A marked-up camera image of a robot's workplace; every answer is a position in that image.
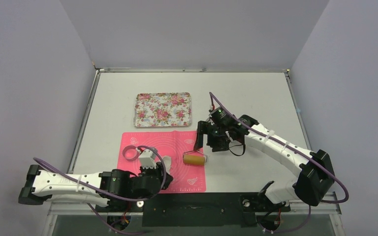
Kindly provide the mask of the white dough piece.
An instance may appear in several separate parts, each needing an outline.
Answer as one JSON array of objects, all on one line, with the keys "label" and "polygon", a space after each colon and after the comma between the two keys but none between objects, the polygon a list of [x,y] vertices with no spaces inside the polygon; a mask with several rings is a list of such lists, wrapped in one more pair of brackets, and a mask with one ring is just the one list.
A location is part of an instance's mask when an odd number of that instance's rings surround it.
[{"label": "white dough piece", "polygon": [[172,164],[172,158],[170,156],[164,156],[162,158],[164,162],[164,166],[167,172],[170,172],[171,164]]}]

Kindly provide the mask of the wooden dough roller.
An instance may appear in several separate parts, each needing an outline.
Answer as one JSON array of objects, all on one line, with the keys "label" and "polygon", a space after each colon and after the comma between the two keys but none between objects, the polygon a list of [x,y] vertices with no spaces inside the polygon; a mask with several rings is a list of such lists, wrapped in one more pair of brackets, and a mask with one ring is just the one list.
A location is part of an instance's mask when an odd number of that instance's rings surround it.
[{"label": "wooden dough roller", "polygon": [[203,148],[186,151],[182,155],[183,163],[192,166],[205,166],[208,156],[203,152]]}]

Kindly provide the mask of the metal ring cutter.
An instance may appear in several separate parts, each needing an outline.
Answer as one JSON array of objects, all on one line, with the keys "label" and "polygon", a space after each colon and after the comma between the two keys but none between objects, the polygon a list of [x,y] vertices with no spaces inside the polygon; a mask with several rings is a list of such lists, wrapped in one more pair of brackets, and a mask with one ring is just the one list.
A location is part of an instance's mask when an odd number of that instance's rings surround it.
[{"label": "metal ring cutter", "polygon": [[140,150],[133,145],[126,146],[122,151],[123,158],[128,162],[135,161],[140,155]]}]

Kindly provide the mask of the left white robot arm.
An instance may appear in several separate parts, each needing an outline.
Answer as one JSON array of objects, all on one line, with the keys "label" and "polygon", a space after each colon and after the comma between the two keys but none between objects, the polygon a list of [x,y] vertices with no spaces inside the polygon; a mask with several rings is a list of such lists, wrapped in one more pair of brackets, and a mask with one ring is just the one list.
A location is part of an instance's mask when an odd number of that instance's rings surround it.
[{"label": "left white robot arm", "polygon": [[40,165],[30,165],[18,203],[38,206],[44,202],[86,203],[114,211],[125,209],[127,202],[145,201],[173,181],[169,170],[160,162],[140,173],[113,169],[84,175],[51,172]]}]

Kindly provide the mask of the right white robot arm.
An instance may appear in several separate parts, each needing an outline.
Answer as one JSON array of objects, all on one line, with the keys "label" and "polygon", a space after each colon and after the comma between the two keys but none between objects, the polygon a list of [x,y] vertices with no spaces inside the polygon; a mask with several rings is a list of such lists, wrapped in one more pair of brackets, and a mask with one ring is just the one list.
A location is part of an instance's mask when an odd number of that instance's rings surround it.
[{"label": "right white robot arm", "polygon": [[334,171],[327,152],[298,147],[265,128],[256,119],[242,115],[234,119],[223,108],[210,111],[207,121],[199,121],[193,149],[207,145],[212,152],[229,151],[230,143],[254,148],[292,172],[295,179],[283,187],[269,181],[259,192],[258,203],[264,210],[291,200],[317,206],[334,183]]}]

